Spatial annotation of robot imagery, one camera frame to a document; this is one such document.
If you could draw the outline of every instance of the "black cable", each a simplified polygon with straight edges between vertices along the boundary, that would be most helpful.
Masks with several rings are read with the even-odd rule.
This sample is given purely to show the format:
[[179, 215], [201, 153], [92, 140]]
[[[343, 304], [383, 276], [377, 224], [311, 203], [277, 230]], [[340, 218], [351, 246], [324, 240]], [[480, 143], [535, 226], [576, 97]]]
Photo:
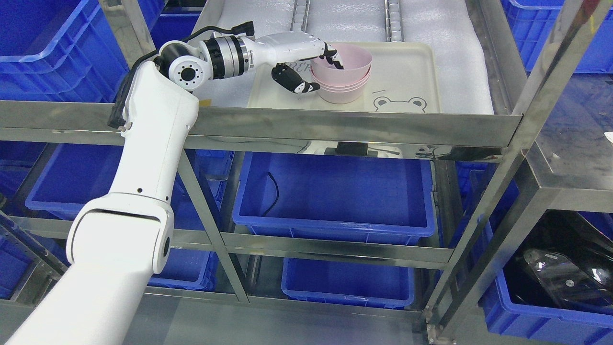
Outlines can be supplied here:
[[276, 202], [279, 201], [279, 185], [276, 184], [276, 180], [275, 180], [274, 176], [272, 176], [270, 171], [268, 172], [268, 176], [272, 180], [272, 183], [275, 184], [276, 197], [275, 197], [275, 201], [272, 203], [272, 205], [270, 205], [270, 207], [266, 211], [264, 211], [264, 213], [262, 214], [262, 217], [266, 217], [268, 212], [270, 212], [270, 210], [272, 210], [272, 208], [275, 207]]
[[[194, 39], [200, 36], [201, 34], [207, 31], [211, 31], [211, 30], [217, 31], [222, 34], [238, 35], [238, 34], [244, 33], [247, 36], [255, 35], [253, 21], [247, 21], [245, 23], [234, 26], [232, 29], [222, 29], [222, 28], [219, 28], [217, 26], [212, 26], [212, 25], [205, 26], [204, 28], [196, 31], [195, 33], [192, 33], [188, 37], [181, 39], [179, 41], [187, 43], [191, 39]], [[108, 126], [111, 126], [113, 128], [119, 128], [120, 126], [123, 126], [126, 124], [126, 121], [123, 118], [123, 108], [126, 106], [126, 100], [128, 98], [128, 93], [130, 92], [130, 86], [132, 85], [132, 81], [134, 80], [134, 76], [136, 75], [136, 70], [138, 69], [140, 64], [145, 62], [147, 59], [150, 59], [151, 57], [155, 56], [155, 54], [157, 53], [158, 53], [157, 49], [153, 50], [152, 52], [144, 54], [143, 56], [141, 56], [134, 62], [134, 64], [132, 65], [132, 68], [130, 68], [130, 70], [128, 71], [128, 74], [126, 74], [126, 77], [124, 77], [123, 81], [121, 82], [119, 92], [117, 93], [117, 98], [115, 100], [115, 104], [113, 105], [113, 108], [111, 109], [111, 116], [109, 117], [109, 120], [107, 122]]]

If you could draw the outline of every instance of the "black wire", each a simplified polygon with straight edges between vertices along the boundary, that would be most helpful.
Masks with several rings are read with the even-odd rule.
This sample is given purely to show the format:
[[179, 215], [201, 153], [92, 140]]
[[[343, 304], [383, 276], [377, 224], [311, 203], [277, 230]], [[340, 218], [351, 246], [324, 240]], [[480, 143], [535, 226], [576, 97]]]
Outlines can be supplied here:
[[276, 197], [275, 197], [275, 201], [272, 203], [272, 205], [270, 205], [270, 207], [266, 211], [264, 211], [264, 213], [262, 214], [262, 217], [266, 217], [268, 212], [270, 212], [270, 210], [272, 210], [272, 208], [275, 207], [276, 202], [279, 201], [279, 185], [276, 184], [276, 180], [275, 180], [274, 176], [272, 176], [270, 171], [268, 172], [268, 176], [272, 180], [272, 183], [275, 184]]

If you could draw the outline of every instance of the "reflective metal surface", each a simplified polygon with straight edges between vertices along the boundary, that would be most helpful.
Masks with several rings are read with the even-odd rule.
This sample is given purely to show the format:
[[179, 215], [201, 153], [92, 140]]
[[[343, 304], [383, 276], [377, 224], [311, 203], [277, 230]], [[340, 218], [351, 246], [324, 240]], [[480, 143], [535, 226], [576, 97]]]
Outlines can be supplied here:
[[[124, 38], [132, 39], [131, 48], [136, 49], [131, 54], [140, 56], [148, 52], [149, 50], [143, 51], [147, 44], [142, 43], [147, 41], [147, 37], [140, 42], [137, 34], [137, 31], [146, 31], [146, 26], [144, 21], [140, 21], [140, 11], [134, 11], [135, 7], [132, 5], [136, 1], [99, 1], [103, 5], [106, 4], [105, 14], [110, 22], [113, 21], [112, 17], [116, 16], [115, 24], [112, 24], [113, 29], [127, 30], [127, 35], [120, 34], [120, 41], [128, 44]], [[584, 0], [581, 4], [592, 2]], [[491, 213], [502, 191], [520, 166], [525, 152], [530, 148], [593, 35], [593, 32], [587, 31], [586, 21], [591, 18], [589, 28], [597, 28], [608, 10], [605, 2], [599, 2], [599, 7], [592, 17], [586, 15], [589, 14], [586, 12], [589, 7], [578, 11], [576, 8], [571, 9], [569, 17], [561, 16], [563, 20], [558, 26], [561, 29], [554, 31], [547, 55], [537, 64], [543, 68], [536, 68], [527, 83], [499, 0], [466, 0], [484, 50], [493, 106], [495, 112], [500, 115], [200, 108], [199, 119], [186, 141], [186, 148], [312, 153], [313, 150], [309, 149], [315, 146], [336, 147], [340, 141], [351, 141], [367, 142], [370, 147], [388, 146], [393, 149], [390, 151], [400, 153], [399, 158], [435, 160], [435, 199], [443, 223], [442, 235], [445, 242], [449, 241], [455, 228], [459, 208], [453, 163], [444, 160], [501, 162], [479, 203], [476, 215], [471, 219], [465, 235], [455, 249], [274, 238], [240, 233], [242, 229], [235, 229], [231, 211], [238, 187], [242, 156], [238, 154], [235, 158], [227, 193], [221, 212], [218, 212], [210, 191], [200, 188], [184, 154], [178, 170], [207, 231], [175, 230], [172, 245], [178, 248], [217, 251], [235, 293], [153, 287], [148, 287], [145, 293], [189, 301], [347, 312], [412, 320], [419, 318], [421, 311], [391, 311], [248, 295], [249, 282], [257, 277], [257, 265], [255, 262], [251, 265], [252, 269], [248, 270], [251, 279], [247, 281], [237, 255], [316, 258], [418, 267], [430, 269], [428, 273], [431, 278], [435, 273], [434, 269], [444, 269], [438, 285], [420, 286], [417, 289], [425, 291], [426, 298], [429, 291], [433, 290], [428, 302], [422, 303], [420, 298], [417, 301], [418, 306], [426, 305], [426, 319], [436, 328], [433, 334], [437, 339], [433, 341], [453, 339], [460, 321], [474, 307], [494, 275], [508, 259], [509, 253], [512, 253], [525, 237], [526, 227], [535, 223], [545, 209], [582, 207], [590, 211], [613, 212], [613, 203], [603, 202], [613, 197], [613, 160], [607, 160], [611, 157], [611, 147], [603, 141], [604, 131], [613, 131], [613, 127], [609, 128], [608, 123], [602, 122], [608, 117], [592, 117], [593, 121], [590, 122], [583, 121], [583, 117], [571, 112], [569, 117], [553, 119], [551, 127], [545, 127], [538, 144], [528, 154], [531, 166], [524, 165], [516, 175], [516, 179], [523, 186], [522, 194], [504, 219], [502, 231], [497, 232], [477, 267], [469, 273], [466, 283], [458, 290], [453, 289], [450, 292], [447, 289], [449, 285], [455, 284], [455, 273], [461, 267], [460, 262], [470, 251], [475, 234], [480, 233], [484, 225], [478, 224], [477, 215]], [[132, 10], [126, 10], [124, 3]], [[196, 27], [216, 24], [223, 3], [222, 0], [207, 1]], [[113, 7], [119, 6], [119, 11], [113, 14], [110, 4]], [[565, 5], [565, 13], [570, 6]], [[132, 20], [131, 17], [135, 15], [129, 15], [128, 12], [138, 12], [140, 19]], [[122, 21], [126, 20], [129, 25], [122, 26]], [[0, 101], [0, 138], [123, 145], [123, 139], [118, 132], [106, 127], [110, 107], [110, 104]], [[592, 137], [583, 137], [583, 133]], [[571, 145], [561, 149], [560, 143], [564, 141], [569, 141]], [[586, 167], [593, 173], [586, 175]], [[55, 238], [65, 238], [70, 227], [70, 222], [62, 220], [24, 217], [13, 219], [24, 229], [32, 230], [37, 235]], [[29, 273], [36, 274], [30, 274], [22, 282], [18, 295], [24, 300], [35, 300], [37, 295], [33, 291], [46, 291], [51, 285], [52, 280], [48, 279], [48, 276], [43, 277], [45, 275], [41, 273], [43, 267], [33, 267]], [[449, 295], [453, 295], [453, 300], [446, 301]]]
[[[451, 283], [451, 278], [468, 256], [506, 186], [524, 160], [525, 152], [532, 146], [564, 86], [587, 50], [595, 30], [600, 27], [604, 16], [609, 12], [610, 4], [607, 1], [601, 0], [597, 7], [593, 7], [594, 4], [591, 0], [566, 1], [560, 11], [555, 30], [552, 31], [546, 48], [541, 52], [535, 70], [530, 74], [513, 110], [514, 114], [524, 114], [524, 119], [509, 144], [509, 154], [505, 155], [498, 165], [492, 181], [483, 193], [458, 243], [457, 248], [461, 250], [454, 252], [451, 257], [450, 268], [443, 273], [439, 284], [435, 287], [429, 305], [437, 305], [441, 301]], [[453, 334], [462, 313], [474, 306], [479, 299], [462, 292], [460, 296], [461, 300], [454, 300], [447, 311], [439, 311], [444, 314], [440, 324], [446, 327], [441, 334], [444, 338]]]
[[232, 289], [236, 294], [236, 297], [240, 302], [249, 302], [249, 297], [246, 292], [246, 283], [243, 270], [240, 267], [238, 258], [235, 254], [228, 253], [224, 240], [221, 237], [219, 228], [221, 227], [221, 216], [217, 209], [217, 204], [210, 188], [201, 188], [198, 179], [194, 174], [187, 154], [185, 151], [181, 154], [179, 161], [178, 173], [181, 177], [181, 181], [185, 185], [185, 189], [188, 192], [196, 212], [200, 217], [200, 221], [204, 228], [207, 229], [207, 235], [217, 256], [219, 257], [219, 263], [224, 268]]
[[443, 269], [453, 249], [222, 233], [229, 252]]
[[155, 45], [138, 0], [98, 0], [119, 48], [128, 63], [153, 50]]
[[35, 264], [42, 265], [54, 279], [59, 279], [68, 269], [63, 262], [2, 211], [0, 211], [0, 236], [6, 236], [9, 242], [22, 250]]
[[[523, 154], [532, 146], [534, 138], [543, 127], [610, 7], [610, 2], [605, 0], [565, 2], [549, 40], [535, 64], [535, 70], [530, 74], [513, 111], [525, 115], [509, 145], [509, 151], [520, 152], [520, 155], [505, 157], [499, 164], [458, 244], [466, 246], [467, 250], [454, 252], [450, 260], [450, 265], [454, 266], [443, 273], [441, 278], [443, 283], [436, 287], [430, 303], [437, 304], [440, 301], [444, 288], [449, 285], [449, 277], [457, 272], [460, 262], [463, 262], [468, 255], [472, 243], [481, 233], [506, 186], [524, 160]], [[462, 315], [477, 303], [493, 281], [496, 272], [506, 263], [536, 223], [538, 218], [535, 219], [534, 216], [543, 214], [557, 195], [557, 189], [541, 189], [534, 199], [530, 199], [529, 206], [522, 210], [522, 216], [528, 220], [527, 224], [520, 225], [525, 227], [515, 226], [512, 234], [501, 235], [499, 231], [496, 233], [485, 254], [469, 274], [467, 283], [460, 288], [458, 297], [446, 311], [437, 311], [433, 314], [436, 327], [443, 328], [440, 332], [441, 338], [453, 336]], [[509, 217], [510, 215], [505, 218], [501, 227], [508, 226], [506, 222]], [[440, 320], [437, 320], [438, 315], [442, 315]]]

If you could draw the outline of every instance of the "white foam sheet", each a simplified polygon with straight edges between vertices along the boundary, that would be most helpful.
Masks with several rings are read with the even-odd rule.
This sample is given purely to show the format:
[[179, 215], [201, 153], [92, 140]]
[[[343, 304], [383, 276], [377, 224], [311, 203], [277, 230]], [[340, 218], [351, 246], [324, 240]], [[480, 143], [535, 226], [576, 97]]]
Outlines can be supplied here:
[[434, 50], [443, 112], [493, 114], [483, 49], [464, 0], [402, 0], [405, 42]]
[[384, 42], [383, 0], [311, 0], [306, 31], [324, 41]]
[[[492, 114], [483, 51], [464, 0], [402, 0], [405, 42], [434, 51], [443, 112]], [[287, 31], [294, 0], [226, 0], [219, 26], [253, 20], [256, 36]], [[306, 30], [325, 41], [384, 41], [383, 0], [311, 0]], [[194, 92], [213, 106], [246, 107], [255, 73], [212, 80]]]

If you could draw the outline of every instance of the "robotic hand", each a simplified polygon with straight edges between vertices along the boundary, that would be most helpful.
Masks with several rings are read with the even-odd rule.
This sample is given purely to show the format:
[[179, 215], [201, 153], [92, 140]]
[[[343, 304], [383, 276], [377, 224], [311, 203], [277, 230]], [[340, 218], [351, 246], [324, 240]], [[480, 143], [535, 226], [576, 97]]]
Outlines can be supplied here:
[[[183, 144], [198, 116], [190, 94], [206, 80], [240, 76], [273, 66], [272, 76], [296, 93], [317, 90], [286, 65], [326, 58], [337, 68], [336, 50], [305, 33], [253, 36], [253, 23], [230, 30], [232, 36], [189, 46], [166, 43], [139, 59], [126, 76], [109, 125], [125, 138], [113, 184], [105, 196], [78, 213], [67, 239], [72, 266], [8, 345], [119, 345], [123, 342], [149, 278], [160, 273], [169, 255], [174, 228], [170, 196]], [[246, 33], [247, 37], [237, 37]]]

